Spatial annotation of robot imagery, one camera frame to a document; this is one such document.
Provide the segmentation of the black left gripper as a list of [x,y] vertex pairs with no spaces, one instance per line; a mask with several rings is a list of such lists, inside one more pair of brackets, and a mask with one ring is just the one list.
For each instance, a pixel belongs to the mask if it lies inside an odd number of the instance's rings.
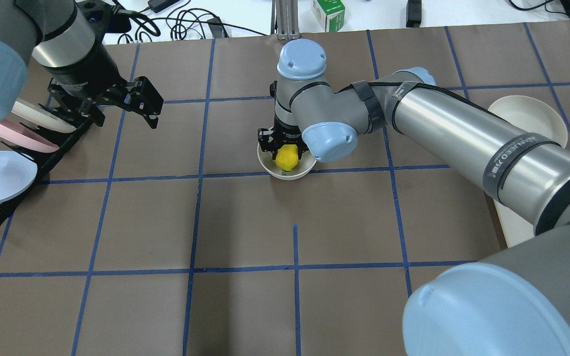
[[91,119],[102,128],[105,115],[96,105],[113,104],[134,112],[156,129],[164,99],[146,76],[136,77],[131,83],[119,73],[118,67],[102,44],[95,44],[81,61],[65,67],[48,67],[47,71],[75,103],[67,103],[81,116]]

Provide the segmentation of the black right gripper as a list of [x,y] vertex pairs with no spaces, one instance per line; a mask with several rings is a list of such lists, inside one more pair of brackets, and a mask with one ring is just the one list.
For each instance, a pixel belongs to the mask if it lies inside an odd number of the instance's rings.
[[284,144],[296,144],[299,154],[309,151],[299,126],[284,123],[277,116],[271,129],[258,129],[258,146],[262,152],[277,156],[278,149]]

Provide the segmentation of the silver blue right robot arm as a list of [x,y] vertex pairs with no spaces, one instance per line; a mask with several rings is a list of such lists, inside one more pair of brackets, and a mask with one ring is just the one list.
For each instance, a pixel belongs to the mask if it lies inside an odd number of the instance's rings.
[[532,238],[451,267],[414,288],[403,310],[409,356],[570,356],[570,151],[437,87],[422,67],[335,92],[319,43],[296,39],[278,56],[274,126],[260,148],[282,162],[350,155],[360,136],[389,128],[449,166],[437,187],[496,200]]

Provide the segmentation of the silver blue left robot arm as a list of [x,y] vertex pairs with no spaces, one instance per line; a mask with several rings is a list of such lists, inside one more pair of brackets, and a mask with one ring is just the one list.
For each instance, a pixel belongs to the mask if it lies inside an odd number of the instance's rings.
[[0,121],[34,59],[55,79],[61,108],[92,116],[95,104],[117,106],[155,129],[163,97],[146,77],[122,77],[102,36],[74,0],[0,0]]

